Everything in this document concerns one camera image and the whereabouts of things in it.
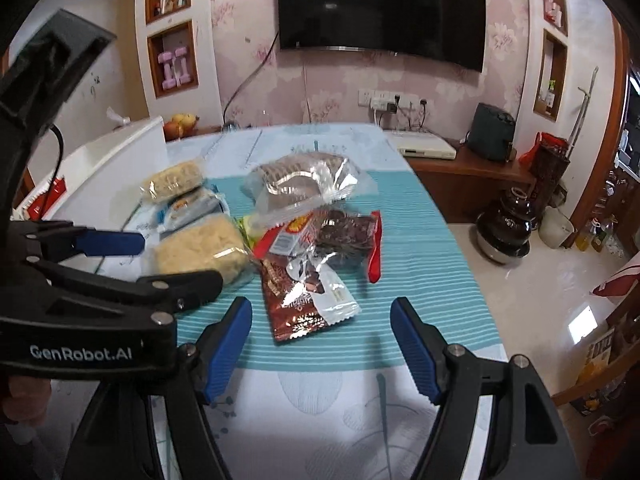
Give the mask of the person left hand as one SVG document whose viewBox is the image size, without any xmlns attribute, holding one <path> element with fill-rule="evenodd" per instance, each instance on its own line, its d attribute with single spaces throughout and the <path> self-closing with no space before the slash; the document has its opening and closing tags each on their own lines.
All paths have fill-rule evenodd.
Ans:
<svg viewBox="0 0 640 480">
<path fill-rule="evenodd" d="M 52 387 L 50 379 L 12 376 L 6 381 L 8 393 L 1 397 L 6 419 L 28 426 L 40 426 L 46 419 Z"/>
</svg>

